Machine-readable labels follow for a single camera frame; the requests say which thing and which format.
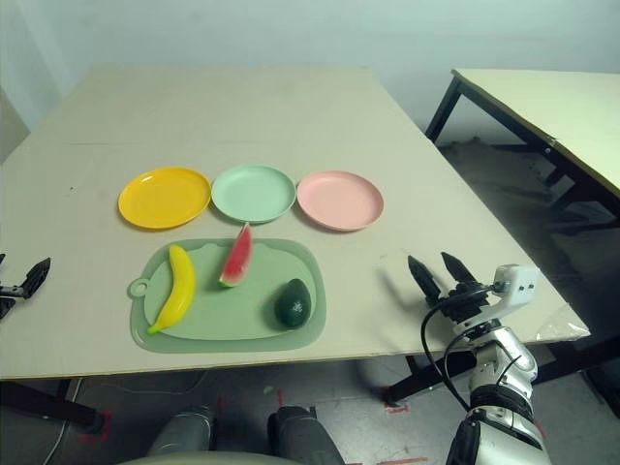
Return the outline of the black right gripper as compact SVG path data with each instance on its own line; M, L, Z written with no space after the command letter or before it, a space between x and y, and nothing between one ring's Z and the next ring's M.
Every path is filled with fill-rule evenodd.
M447 297L442 297L442 291L428 268L413 256L408 257L409 271L429 307L439 306L439 312L444 317L455 324L461 324L481 313L481 308L488 304L487 295L493 286L478 283L457 257L446 252L442 252L441 256L447 271L456 282L455 289L449 291Z

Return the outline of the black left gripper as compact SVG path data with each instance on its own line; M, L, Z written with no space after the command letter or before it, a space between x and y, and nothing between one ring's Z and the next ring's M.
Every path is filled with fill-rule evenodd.
M0 264L5 254L0 254ZM2 286L0 290L0 319L3 319L15 306L16 300L31 297L45 282L51 265L51 258L36 263L26 274L20 286Z

